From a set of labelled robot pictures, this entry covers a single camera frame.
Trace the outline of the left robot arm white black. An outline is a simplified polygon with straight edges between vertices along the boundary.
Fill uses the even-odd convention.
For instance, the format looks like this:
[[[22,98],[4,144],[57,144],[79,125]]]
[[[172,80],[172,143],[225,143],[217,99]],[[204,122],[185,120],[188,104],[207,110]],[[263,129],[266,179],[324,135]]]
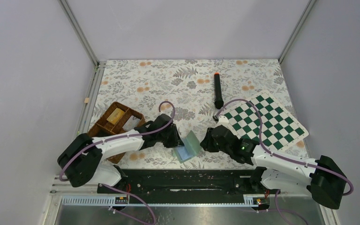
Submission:
[[[166,114],[123,134],[106,137],[80,134],[57,159],[61,168],[59,179],[69,181],[74,188],[85,184],[107,184],[120,193],[125,190],[127,181],[115,166],[105,161],[121,153],[153,147],[156,143],[166,148],[184,146],[176,125]]]

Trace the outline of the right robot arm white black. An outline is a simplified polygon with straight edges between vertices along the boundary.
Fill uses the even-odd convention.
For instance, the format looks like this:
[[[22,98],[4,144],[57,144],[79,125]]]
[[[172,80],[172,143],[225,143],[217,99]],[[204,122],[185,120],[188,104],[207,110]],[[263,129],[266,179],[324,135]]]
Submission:
[[[258,141],[238,138],[223,125],[208,128],[200,146],[205,151],[221,151],[238,163],[255,166],[258,175],[250,180],[250,187],[256,193],[291,189],[311,196],[324,207],[334,210],[340,207],[346,176],[330,157],[297,159],[268,153]]]

